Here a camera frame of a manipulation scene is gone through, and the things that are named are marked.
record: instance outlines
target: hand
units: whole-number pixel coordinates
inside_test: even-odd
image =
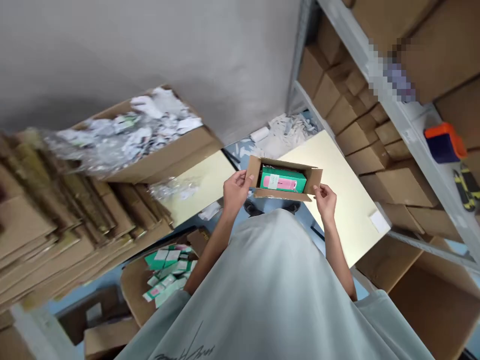
[[[236,217],[249,195],[249,187],[254,178],[253,175],[245,178],[247,170],[234,173],[223,183],[223,213]]]
[[[330,186],[325,184],[320,184],[320,187],[314,185],[313,191],[315,191],[314,199],[316,199],[316,207],[318,208],[322,222],[324,224],[334,222],[337,194],[332,191]]]

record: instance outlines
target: shelving unit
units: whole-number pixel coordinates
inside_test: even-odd
[[[480,225],[473,213],[465,211],[453,180],[453,170],[459,171],[460,165],[436,163],[430,154],[423,135],[425,128],[441,122],[440,115],[432,104],[422,106],[418,102],[404,103],[398,100],[392,84],[384,76],[384,60],[379,58],[373,47],[369,45],[367,36],[342,0],[317,0],[317,2],[365,76],[370,88],[374,89],[378,100],[397,128],[443,208],[450,216],[474,261],[469,257],[436,248],[403,234],[392,231],[390,235],[399,241],[465,266],[470,271],[480,274]],[[294,66],[291,73],[291,89],[287,99],[286,112],[290,112],[291,102],[294,98],[292,94],[296,94],[303,99],[314,120],[335,139],[326,121],[315,110],[311,99],[296,81],[308,28],[308,21],[305,21],[305,19],[309,18],[312,3],[313,0],[302,0],[301,2],[299,15],[301,21],[298,26]]]

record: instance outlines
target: white roll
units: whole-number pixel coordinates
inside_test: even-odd
[[[260,140],[265,139],[270,133],[268,127],[264,126],[257,131],[254,131],[250,134],[250,138],[254,143],[258,143]]]

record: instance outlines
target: cardboard box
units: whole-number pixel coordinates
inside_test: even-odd
[[[325,15],[321,18],[316,42],[332,66],[340,63],[348,53],[340,36]]]
[[[100,325],[85,331],[85,360],[114,359],[138,333],[134,319]]]
[[[423,238],[452,251],[442,238]],[[474,280],[462,266],[398,240],[377,244],[357,268],[388,292],[435,359],[458,359],[480,316]]]
[[[402,139],[394,123],[391,121],[387,121],[377,127],[375,132],[383,145],[388,145]]]
[[[370,111],[370,115],[375,119],[378,124],[383,124],[389,119],[389,116],[384,110],[384,107],[381,103],[378,103]]]
[[[84,340],[84,331],[89,323],[104,318],[119,304],[118,288],[116,285],[97,289],[87,297],[55,314],[73,345]]]
[[[0,331],[1,360],[36,360],[13,326]]]
[[[422,252],[386,235],[357,261],[355,267],[377,288],[389,293]]]
[[[358,0],[353,16],[380,56],[395,51],[429,14],[437,0]]]
[[[394,204],[434,208],[439,203],[414,160],[398,162],[390,169],[378,172],[377,176]]]
[[[376,142],[379,139],[376,126],[377,122],[367,113],[342,131],[335,140],[343,155],[350,155]]]
[[[393,205],[384,202],[381,204],[381,208],[390,219],[392,225],[413,231],[414,233],[425,234],[422,226],[415,220],[405,205]]]
[[[435,101],[441,119],[453,125],[467,149],[480,147],[480,78]]]
[[[344,93],[325,118],[335,135],[340,134],[348,125],[365,115],[368,109],[350,92]]]
[[[394,202],[392,196],[380,181],[376,173],[360,176],[359,180],[374,202]]]
[[[272,165],[279,168],[300,171],[306,178],[306,184],[303,192],[287,192],[281,190],[260,188],[260,170],[262,169],[262,165]],[[246,170],[246,176],[254,176],[251,184],[252,187],[256,189],[254,195],[256,198],[276,198],[301,202],[311,202],[312,199],[310,199],[308,194],[314,195],[315,192],[313,186],[320,186],[320,181],[322,179],[322,171],[322,169],[316,168],[314,166],[297,164],[294,162],[273,160],[266,157],[256,157],[251,155],[250,161],[248,162],[248,168]]]
[[[365,80],[364,75],[358,67],[353,69],[350,75],[348,75],[345,84],[353,96],[357,96],[365,87],[368,86],[367,80]]]
[[[468,152],[468,157],[463,160],[463,163],[470,169],[473,178],[480,184],[480,150]]]
[[[463,243],[462,237],[445,210],[409,206],[408,211],[427,234]]]
[[[345,157],[357,175],[385,170],[391,163],[390,156],[380,141]]]
[[[362,91],[360,91],[360,93],[358,94],[358,98],[360,99],[362,104],[365,105],[365,108],[367,108],[367,110],[372,109],[379,102],[379,99],[374,94],[374,91],[368,86],[365,87]]]
[[[340,96],[348,91],[345,80],[350,70],[351,64],[349,62],[342,63],[326,71],[321,78],[312,103],[322,118],[327,117]]]
[[[480,73],[479,18],[478,1],[442,1],[397,54],[417,101],[431,103]]]
[[[386,145],[385,150],[395,162],[412,158],[412,154],[403,140],[398,140]]]
[[[314,98],[320,79],[328,68],[330,68],[330,64],[316,44],[305,47],[298,74],[298,82],[310,99]]]
[[[172,90],[169,85],[162,85],[162,88]],[[177,98],[189,106],[190,112],[201,117],[188,102],[182,99],[175,91],[174,93]],[[145,93],[145,95],[149,94],[151,94],[151,90]],[[130,111],[133,110],[130,106],[130,99],[128,99],[91,118],[94,120],[114,119],[117,115]],[[79,123],[73,128],[80,130],[83,128],[83,125]],[[216,153],[222,147],[222,143],[215,135],[206,126],[201,126],[103,180],[112,183],[154,184],[166,178],[177,177],[183,174],[186,170]]]

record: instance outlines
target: light gray shirt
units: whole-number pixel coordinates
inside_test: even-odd
[[[117,360],[433,359],[388,295],[352,302],[289,212],[251,217],[190,297],[174,293]]]

